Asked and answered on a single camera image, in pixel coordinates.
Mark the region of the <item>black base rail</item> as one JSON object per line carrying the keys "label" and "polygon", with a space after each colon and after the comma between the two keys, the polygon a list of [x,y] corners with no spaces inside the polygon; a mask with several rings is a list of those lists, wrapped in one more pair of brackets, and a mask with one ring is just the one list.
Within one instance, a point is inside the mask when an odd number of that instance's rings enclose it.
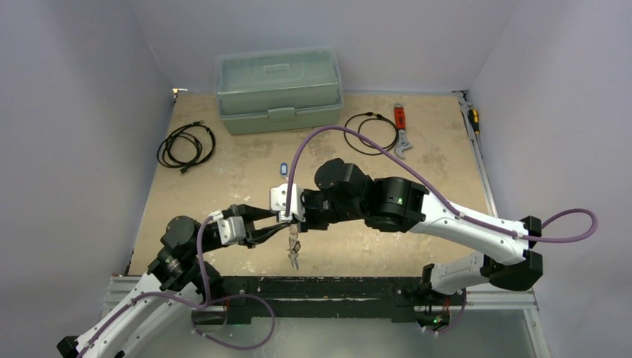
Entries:
{"label": "black base rail", "polygon": [[387,319],[444,327],[466,301],[464,289],[450,296],[430,291],[420,277],[227,276],[219,297],[203,313],[201,325],[250,324],[254,318]]}

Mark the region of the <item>metal keyring with keys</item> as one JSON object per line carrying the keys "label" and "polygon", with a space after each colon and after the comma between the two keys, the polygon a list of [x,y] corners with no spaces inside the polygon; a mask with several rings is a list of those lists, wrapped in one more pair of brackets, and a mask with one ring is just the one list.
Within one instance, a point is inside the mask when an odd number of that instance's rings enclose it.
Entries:
{"label": "metal keyring with keys", "polygon": [[299,270],[300,266],[298,263],[299,251],[300,251],[300,240],[299,236],[299,227],[297,224],[291,224],[289,226],[289,237],[288,237],[288,258],[291,263],[291,267],[293,269]]}

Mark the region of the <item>key with blue tag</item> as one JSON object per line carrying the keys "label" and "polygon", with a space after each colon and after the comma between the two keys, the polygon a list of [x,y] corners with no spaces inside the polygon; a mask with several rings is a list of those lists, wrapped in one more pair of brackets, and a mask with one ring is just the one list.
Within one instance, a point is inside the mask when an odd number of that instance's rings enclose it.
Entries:
{"label": "key with blue tag", "polygon": [[281,163],[279,167],[279,173],[282,177],[286,178],[289,173],[289,166],[287,163]]}

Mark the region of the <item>yellow black screwdriver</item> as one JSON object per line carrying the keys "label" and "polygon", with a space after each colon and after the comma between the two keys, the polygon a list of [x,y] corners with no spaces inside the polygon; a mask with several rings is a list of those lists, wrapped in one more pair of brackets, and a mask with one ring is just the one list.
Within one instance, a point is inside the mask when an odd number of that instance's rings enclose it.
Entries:
{"label": "yellow black screwdriver", "polygon": [[470,108],[467,112],[467,118],[473,130],[473,133],[478,136],[480,134],[480,121],[477,109]]}

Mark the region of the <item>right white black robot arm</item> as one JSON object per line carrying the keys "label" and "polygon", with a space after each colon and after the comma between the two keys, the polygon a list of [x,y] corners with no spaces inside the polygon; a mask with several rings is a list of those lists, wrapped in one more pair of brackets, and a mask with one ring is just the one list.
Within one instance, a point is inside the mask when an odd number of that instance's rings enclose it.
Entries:
{"label": "right white black robot arm", "polygon": [[405,178],[372,179],[339,158],[317,170],[315,184],[315,190],[295,189],[292,195],[301,231],[362,220],[380,232],[430,235],[473,250],[465,258],[424,268],[418,292],[427,303],[483,283],[526,291],[543,276],[543,258],[526,239],[527,222],[443,203],[426,186]]}

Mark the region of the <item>green plastic toolbox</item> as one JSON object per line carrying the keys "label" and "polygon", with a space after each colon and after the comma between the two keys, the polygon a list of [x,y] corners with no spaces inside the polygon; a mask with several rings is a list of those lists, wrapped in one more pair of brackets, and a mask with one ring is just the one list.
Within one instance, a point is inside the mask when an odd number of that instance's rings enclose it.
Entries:
{"label": "green plastic toolbox", "polygon": [[218,115],[232,135],[334,125],[344,106],[332,48],[225,54],[215,74]]}

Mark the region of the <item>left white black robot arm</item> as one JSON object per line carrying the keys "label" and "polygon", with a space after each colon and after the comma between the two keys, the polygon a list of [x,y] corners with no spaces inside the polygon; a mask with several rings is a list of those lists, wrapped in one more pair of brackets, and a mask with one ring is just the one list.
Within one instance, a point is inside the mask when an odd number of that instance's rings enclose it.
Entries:
{"label": "left white black robot arm", "polygon": [[275,215],[240,204],[215,211],[203,222],[173,218],[160,239],[162,248],[138,283],[87,332],[61,339],[58,352],[62,357],[131,357],[179,310],[219,306],[226,313],[231,304],[255,301],[255,295],[226,288],[225,279],[203,256],[231,245],[255,248],[290,225],[255,227],[256,221]]}

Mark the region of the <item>red handled adjustable wrench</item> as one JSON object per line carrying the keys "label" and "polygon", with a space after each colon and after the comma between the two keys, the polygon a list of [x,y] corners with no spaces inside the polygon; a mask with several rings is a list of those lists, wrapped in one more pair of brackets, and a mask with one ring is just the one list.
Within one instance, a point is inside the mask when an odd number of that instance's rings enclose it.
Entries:
{"label": "red handled adjustable wrench", "polygon": [[397,129],[398,143],[395,147],[395,153],[398,158],[405,159],[405,151],[413,148],[413,145],[408,141],[405,111],[403,104],[400,102],[394,105],[394,121]]}

